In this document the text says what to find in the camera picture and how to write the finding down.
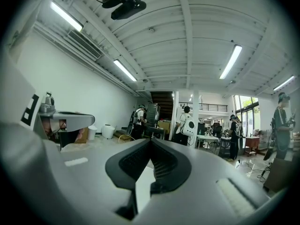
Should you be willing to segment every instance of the railing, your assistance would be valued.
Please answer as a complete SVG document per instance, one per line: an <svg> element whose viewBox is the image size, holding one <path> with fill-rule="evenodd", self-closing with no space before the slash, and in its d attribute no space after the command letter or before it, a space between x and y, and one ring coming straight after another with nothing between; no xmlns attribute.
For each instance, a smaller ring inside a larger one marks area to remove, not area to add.
<svg viewBox="0 0 300 225"><path fill-rule="evenodd" d="M189 106L193 109L193 103L182 103L179 102L181 106ZM216 111L216 112L227 112L227 105L219 105L219 104L206 104L206 103L199 103L199 110L202 111Z"/></svg>

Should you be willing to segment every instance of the ceiling light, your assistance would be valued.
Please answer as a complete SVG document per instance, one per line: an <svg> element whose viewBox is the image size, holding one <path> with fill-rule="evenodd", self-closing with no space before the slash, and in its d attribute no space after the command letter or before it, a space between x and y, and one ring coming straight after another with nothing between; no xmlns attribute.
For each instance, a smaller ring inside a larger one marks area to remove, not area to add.
<svg viewBox="0 0 300 225"><path fill-rule="evenodd" d="M80 24L75 18L73 18L71 15L68 14L67 11L62 9L57 3L54 1L51 2L50 7L57 12L63 19L65 19L69 24L71 24L76 30L79 32L82 30L83 25Z"/></svg>
<svg viewBox="0 0 300 225"><path fill-rule="evenodd" d="M117 65L119 69L121 69L132 81L136 82L136 79L127 71L127 69L123 66L123 64L118 59L113 61L113 63Z"/></svg>
<svg viewBox="0 0 300 225"><path fill-rule="evenodd" d="M286 80L284 83L280 84L279 86L277 86L276 88L274 88L273 90L276 91L278 89L280 89L282 86L286 85L289 81L291 81L293 78L295 78L294 76L291 76L288 80Z"/></svg>
<svg viewBox="0 0 300 225"><path fill-rule="evenodd" d="M227 74L229 73L229 71L231 70L231 68L234 66L234 63L238 59L239 54L240 54L241 51L242 51L242 47L241 46L236 45L234 47L233 53L231 55L231 58L229 59L229 62L227 63L227 66L225 67L222 75L220 76L220 79L226 78Z"/></svg>

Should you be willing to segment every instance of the white bucket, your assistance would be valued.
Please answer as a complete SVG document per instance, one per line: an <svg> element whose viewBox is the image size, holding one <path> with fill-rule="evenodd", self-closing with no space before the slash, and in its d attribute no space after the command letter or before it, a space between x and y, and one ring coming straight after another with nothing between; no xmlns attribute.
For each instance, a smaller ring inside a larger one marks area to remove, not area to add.
<svg viewBox="0 0 300 225"><path fill-rule="evenodd" d="M107 139L112 139L113 138L113 133L114 133L115 128L111 125L104 125L102 127L102 136L107 138Z"/></svg>
<svg viewBox="0 0 300 225"><path fill-rule="evenodd" d="M97 128L94 125L89 126L88 140L94 140L96 132Z"/></svg>

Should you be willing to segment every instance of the white pillar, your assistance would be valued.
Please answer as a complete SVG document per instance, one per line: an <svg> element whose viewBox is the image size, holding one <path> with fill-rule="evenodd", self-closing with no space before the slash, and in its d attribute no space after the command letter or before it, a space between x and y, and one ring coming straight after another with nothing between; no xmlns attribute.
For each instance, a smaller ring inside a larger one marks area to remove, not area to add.
<svg viewBox="0 0 300 225"><path fill-rule="evenodd" d="M196 143L197 139L197 131L198 131L198 122L199 122L199 90L194 90L193 92L193 120L195 123L195 135L194 138L192 138L191 142L191 147L193 148Z"/></svg>
<svg viewBox="0 0 300 225"><path fill-rule="evenodd" d="M173 112L172 112L172 121L171 121L171 130L169 135L169 141L173 138L173 131L176 126L176 118L177 118L177 107L179 103L179 92L174 92L174 102L173 102Z"/></svg>

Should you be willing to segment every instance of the white bin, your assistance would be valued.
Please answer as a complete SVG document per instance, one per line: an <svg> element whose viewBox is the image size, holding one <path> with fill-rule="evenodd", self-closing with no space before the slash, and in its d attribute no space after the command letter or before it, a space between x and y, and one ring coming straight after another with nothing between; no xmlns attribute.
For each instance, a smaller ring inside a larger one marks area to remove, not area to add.
<svg viewBox="0 0 300 225"><path fill-rule="evenodd" d="M112 139L113 138L113 133L114 133L115 128L111 125L104 125L102 127L102 136L107 138L107 139Z"/></svg>
<svg viewBox="0 0 300 225"><path fill-rule="evenodd" d="M94 125L89 126L88 140L94 140L96 132L97 132L97 128Z"/></svg>

